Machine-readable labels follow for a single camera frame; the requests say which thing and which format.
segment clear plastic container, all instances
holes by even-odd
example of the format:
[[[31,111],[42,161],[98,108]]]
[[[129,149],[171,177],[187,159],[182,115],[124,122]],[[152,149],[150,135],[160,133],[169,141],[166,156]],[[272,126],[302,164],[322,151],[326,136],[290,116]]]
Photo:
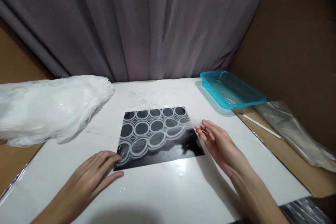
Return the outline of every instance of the clear plastic container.
[[[202,85],[224,109],[265,103],[266,96],[227,71],[201,73]]]

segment cardboard wall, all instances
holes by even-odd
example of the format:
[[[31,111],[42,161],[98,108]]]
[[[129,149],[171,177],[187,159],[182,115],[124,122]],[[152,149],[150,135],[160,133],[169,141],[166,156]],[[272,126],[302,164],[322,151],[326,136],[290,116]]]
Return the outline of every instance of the cardboard wall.
[[[336,152],[335,0],[262,0],[228,68]]]

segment person's right hand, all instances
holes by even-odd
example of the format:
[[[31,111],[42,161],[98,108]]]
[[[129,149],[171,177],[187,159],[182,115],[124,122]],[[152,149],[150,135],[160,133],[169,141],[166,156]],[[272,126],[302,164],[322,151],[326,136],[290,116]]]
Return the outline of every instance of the person's right hand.
[[[202,120],[202,124],[203,126],[195,127],[196,132],[229,178],[234,175],[242,176],[252,170],[244,154],[225,130],[210,121]]]

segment circle pattern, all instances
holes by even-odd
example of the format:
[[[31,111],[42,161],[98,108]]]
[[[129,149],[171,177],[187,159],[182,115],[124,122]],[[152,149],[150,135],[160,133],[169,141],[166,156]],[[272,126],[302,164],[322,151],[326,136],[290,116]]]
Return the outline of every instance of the circle pattern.
[[[115,165],[140,159],[148,151],[158,150],[167,141],[178,139],[191,127],[184,107],[126,112],[117,151],[122,161]]]

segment white circle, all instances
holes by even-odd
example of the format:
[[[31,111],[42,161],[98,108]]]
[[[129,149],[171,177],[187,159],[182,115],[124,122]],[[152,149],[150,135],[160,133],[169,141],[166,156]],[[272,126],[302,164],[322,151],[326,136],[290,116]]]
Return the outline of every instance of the white circle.
[[[122,144],[127,144],[128,145],[128,151],[127,151],[127,154],[126,154],[126,158],[123,158],[120,163],[116,163],[116,166],[124,165],[125,163],[127,163],[128,159],[130,158],[129,156],[130,156],[130,151],[131,151],[131,143],[129,141],[121,141],[118,145],[118,148]]]
[[[173,126],[173,127],[169,127],[169,126],[167,126],[166,121],[167,121],[168,119],[177,122],[177,124],[176,124],[175,126]],[[180,125],[180,123],[179,123],[177,120],[172,119],[172,118],[166,118],[164,121],[165,121],[165,122],[164,122],[164,125],[165,125],[168,129],[170,129],[170,128],[176,128],[178,125]]]
[[[154,131],[154,130],[152,130],[152,124],[153,124],[154,122],[156,122],[156,121],[159,121],[159,122],[162,123],[162,128],[159,129],[159,130]],[[164,123],[162,120],[160,120],[160,119],[155,119],[155,120],[153,120],[153,121],[150,123],[150,125],[149,125],[149,130],[150,130],[151,132],[153,132],[153,133],[156,133],[156,132],[162,130],[164,127],[165,127],[165,123]]]
[[[181,116],[185,116],[185,115],[187,114],[187,111],[186,111],[186,109],[185,109],[184,107],[181,107],[181,108],[184,109],[184,114],[183,114],[183,115],[177,114],[177,113],[176,113],[176,109],[177,109],[177,108],[178,108],[178,107],[175,107],[175,108],[174,108],[174,113],[175,113],[175,115],[181,117]]]
[[[133,117],[131,118],[131,119],[125,119],[125,114],[126,113],[131,113],[131,112],[133,112],[134,113],[134,115],[133,115]],[[135,117],[135,111],[127,111],[125,114],[124,114],[124,121],[131,121],[131,120],[133,120],[134,119],[134,117]]]
[[[154,116],[154,115],[152,115],[151,114],[151,110],[149,111],[149,114],[150,114],[150,116],[152,117],[152,118],[158,118],[158,117],[160,117],[160,116],[162,116],[162,110],[161,109],[156,109],[156,108],[154,108],[154,109],[152,109],[152,110],[159,110],[160,111],[160,114],[158,115],[158,116]]]
[[[132,126],[132,132],[129,134],[129,135],[127,135],[127,136],[121,136],[120,135],[120,139],[126,139],[126,138],[128,138],[128,137],[130,137],[132,134],[133,134],[133,132],[135,132],[135,130],[134,130],[134,126],[133,126],[133,124],[132,123],[128,123],[128,122],[125,122],[122,126],[124,126],[124,125],[131,125]]]
[[[172,114],[171,116],[166,116],[166,115],[163,113],[163,111],[164,111],[165,109],[170,109],[170,110],[172,110],[173,114]],[[164,109],[162,109],[162,116],[164,116],[164,117],[166,117],[166,118],[172,118],[172,117],[174,116],[174,110],[173,110],[172,108],[164,108]]]
[[[187,122],[185,122],[185,123],[184,123],[184,122],[181,122],[181,120],[184,119],[184,118],[189,119],[189,121],[187,121]],[[190,123],[190,118],[189,118],[188,116],[186,116],[186,117],[181,117],[181,118],[178,119],[178,122],[179,122],[180,124],[187,124],[187,123]]]
[[[169,138],[176,138],[177,136],[182,134],[184,132],[185,128],[182,126],[181,130],[179,132],[177,132],[175,135],[169,135],[168,130],[167,130],[166,134],[167,134],[167,138],[169,139]]]
[[[140,123],[144,123],[144,124],[147,124],[147,131],[146,131],[146,133],[143,133],[143,134],[138,134],[137,133],[137,131],[136,131],[136,128],[137,128],[137,126],[140,124]],[[141,136],[143,136],[143,135],[146,135],[147,133],[148,133],[148,131],[149,131],[149,123],[148,122],[146,122],[146,121],[140,121],[140,122],[137,122],[137,124],[134,126],[134,135],[136,135],[136,136],[138,136],[138,137],[141,137]]]
[[[152,138],[155,134],[160,134],[160,133],[163,134],[162,141],[161,141],[160,143],[156,144],[156,145],[151,144],[151,143],[150,143],[150,142],[151,142],[151,138]],[[164,131],[156,132],[156,133],[154,133],[153,135],[151,135],[150,138],[148,139],[148,147],[149,147],[151,150],[159,149],[159,148],[161,148],[161,147],[165,144],[166,139],[167,139],[167,138],[166,138],[166,133],[165,133]]]
[[[138,117],[138,112],[142,112],[142,111],[147,111],[147,116],[144,117],[144,118],[139,118],[139,117]],[[136,112],[136,115],[135,115],[135,116],[136,116],[136,118],[138,118],[139,120],[145,120],[145,119],[147,119],[147,117],[149,116],[149,111],[148,111],[148,110],[139,110],[139,111]]]
[[[143,140],[143,139],[146,140],[146,145],[145,145],[144,149],[143,149],[141,152],[139,152],[139,153],[135,153],[135,152],[133,152],[132,147],[134,146],[134,144],[135,144],[136,142],[139,142],[140,140]],[[131,155],[132,155],[133,157],[136,157],[136,158],[141,158],[141,157],[143,157],[143,156],[146,154],[145,152],[147,151],[147,146],[148,146],[148,138],[142,137],[142,138],[138,138],[138,139],[136,139],[136,140],[132,143],[132,146],[131,146],[131,148],[130,148]]]

